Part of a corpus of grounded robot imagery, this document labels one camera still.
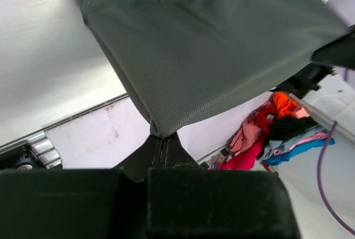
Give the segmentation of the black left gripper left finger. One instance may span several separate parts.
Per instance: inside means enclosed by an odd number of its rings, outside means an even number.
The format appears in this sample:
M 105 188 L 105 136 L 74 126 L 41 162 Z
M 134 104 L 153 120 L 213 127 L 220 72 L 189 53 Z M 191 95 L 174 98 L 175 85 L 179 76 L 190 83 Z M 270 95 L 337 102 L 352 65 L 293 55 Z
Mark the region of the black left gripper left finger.
M 147 238 L 148 169 L 162 141 L 150 136 L 112 169 L 1 171 L 2 238 Z

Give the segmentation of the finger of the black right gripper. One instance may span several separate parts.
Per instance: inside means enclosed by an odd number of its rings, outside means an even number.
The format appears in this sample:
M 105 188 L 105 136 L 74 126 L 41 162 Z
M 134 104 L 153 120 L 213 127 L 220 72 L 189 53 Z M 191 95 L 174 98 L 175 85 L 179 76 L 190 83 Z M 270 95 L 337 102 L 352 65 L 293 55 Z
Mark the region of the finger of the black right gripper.
M 354 53 L 354 25 L 352 25 L 346 35 L 316 50 L 311 61 L 324 66 L 354 70 Z

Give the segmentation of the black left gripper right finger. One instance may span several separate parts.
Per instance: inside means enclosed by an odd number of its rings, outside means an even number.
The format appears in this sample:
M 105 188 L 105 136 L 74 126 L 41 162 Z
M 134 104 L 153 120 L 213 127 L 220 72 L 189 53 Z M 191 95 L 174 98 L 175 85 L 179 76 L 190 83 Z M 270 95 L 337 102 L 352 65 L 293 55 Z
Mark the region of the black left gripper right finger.
M 176 136 L 147 143 L 149 238 L 300 238 L 279 177 L 199 168 Z

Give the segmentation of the dark grey t shirt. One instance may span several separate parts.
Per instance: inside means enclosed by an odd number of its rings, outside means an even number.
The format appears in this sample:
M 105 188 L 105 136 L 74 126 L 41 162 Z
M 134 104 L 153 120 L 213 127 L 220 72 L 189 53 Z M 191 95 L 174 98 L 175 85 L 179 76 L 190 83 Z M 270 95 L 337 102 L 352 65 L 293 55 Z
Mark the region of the dark grey t shirt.
M 77 0 L 161 138 L 296 74 L 347 25 L 322 0 Z

